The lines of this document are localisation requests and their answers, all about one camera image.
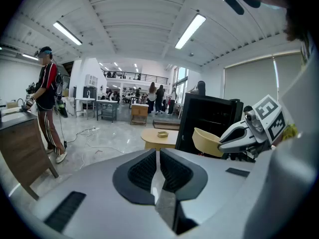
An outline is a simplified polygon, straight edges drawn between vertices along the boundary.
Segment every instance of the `railing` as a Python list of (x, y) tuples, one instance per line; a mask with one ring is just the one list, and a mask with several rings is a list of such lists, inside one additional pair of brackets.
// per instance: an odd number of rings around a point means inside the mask
[(156, 82), (161, 84), (167, 84), (167, 80), (168, 80), (168, 78), (161, 77), (161, 76), (140, 74), (140, 73), (119, 72), (119, 71), (107, 71), (107, 72), (104, 72), (104, 75), (107, 78), (131, 79), (131, 80), (146, 81), (146, 82)]

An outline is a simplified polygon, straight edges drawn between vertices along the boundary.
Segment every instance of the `yellow-green object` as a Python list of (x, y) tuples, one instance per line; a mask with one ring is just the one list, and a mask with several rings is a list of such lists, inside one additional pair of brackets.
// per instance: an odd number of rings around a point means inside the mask
[(220, 138), (214, 134), (195, 127), (192, 139), (196, 149), (199, 151), (215, 157), (223, 155), (218, 149)]
[(159, 138), (168, 137), (168, 132), (166, 132), (166, 131), (160, 131), (160, 132), (158, 132), (158, 137), (159, 137)]
[(297, 127), (295, 126), (295, 124), (289, 124), (284, 132), (283, 132), (283, 141), (287, 140), (289, 138), (293, 138), (298, 134), (298, 130)]

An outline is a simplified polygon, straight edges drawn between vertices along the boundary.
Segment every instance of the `glove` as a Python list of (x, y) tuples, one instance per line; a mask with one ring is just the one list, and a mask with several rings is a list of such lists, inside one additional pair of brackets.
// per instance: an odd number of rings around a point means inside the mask
[(26, 95), (25, 105), (28, 110), (33, 106), (34, 102), (35, 99), (32, 96)]

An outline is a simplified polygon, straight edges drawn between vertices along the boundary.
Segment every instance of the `striped sleeve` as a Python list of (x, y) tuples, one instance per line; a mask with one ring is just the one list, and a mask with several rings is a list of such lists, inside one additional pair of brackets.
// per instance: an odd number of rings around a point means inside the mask
[(48, 89), (54, 81), (57, 72), (56, 64), (49, 63), (44, 69), (44, 75), (41, 82), (41, 88)]

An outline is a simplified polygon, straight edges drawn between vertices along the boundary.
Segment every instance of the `man wearing headset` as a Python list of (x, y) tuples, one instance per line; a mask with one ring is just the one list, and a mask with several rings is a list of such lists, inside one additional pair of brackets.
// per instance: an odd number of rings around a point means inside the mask
[(52, 50), (50, 47), (43, 47), (38, 53), (38, 61), (43, 65), (39, 81), (37, 82), (35, 89), (36, 92), (26, 102), (28, 109), (31, 108), (34, 102), (38, 108), (38, 119), (43, 135), (48, 143), (46, 152), (49, 154), (55, 152), (57, 155), (56, 163), (61, 163), (67, 152), (64, 149), (59, 135), (57, 134), (53, 124), (53, 106), (55, 104), (55, 78), (57, 75), (57, 66), (52, 61)]

